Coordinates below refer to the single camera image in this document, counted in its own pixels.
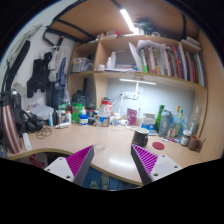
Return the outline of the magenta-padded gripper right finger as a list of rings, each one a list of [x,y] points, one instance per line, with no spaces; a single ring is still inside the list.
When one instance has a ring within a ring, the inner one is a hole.
[[[150,184],[182,169],[166,154],[156,155],[138,145],[131,145],[131,156],[143,185]]]

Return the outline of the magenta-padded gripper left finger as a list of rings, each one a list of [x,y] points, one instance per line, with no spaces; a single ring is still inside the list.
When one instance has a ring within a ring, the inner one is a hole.
[[[45,171],[81,186],[94,156],[94,146],[88,146],[65,158],[58,157]]]

